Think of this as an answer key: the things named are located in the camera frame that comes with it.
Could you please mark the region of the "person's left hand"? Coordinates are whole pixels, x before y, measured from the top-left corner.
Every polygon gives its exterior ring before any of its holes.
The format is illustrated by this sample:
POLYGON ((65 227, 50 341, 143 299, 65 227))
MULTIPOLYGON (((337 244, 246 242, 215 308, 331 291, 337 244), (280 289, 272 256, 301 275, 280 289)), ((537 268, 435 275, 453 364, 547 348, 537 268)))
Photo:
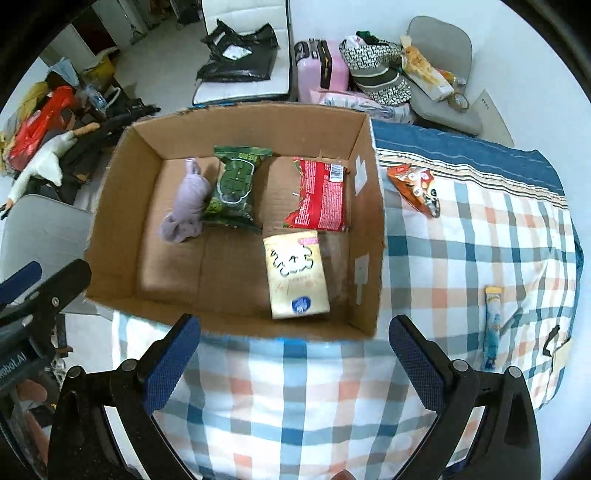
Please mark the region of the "person's left hand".
POLYGON ((37 403, 43 403, 47 400, 46 389, 30 380, 24 380, 16 386, 17 395, 20 401, 33 401, 37 403))

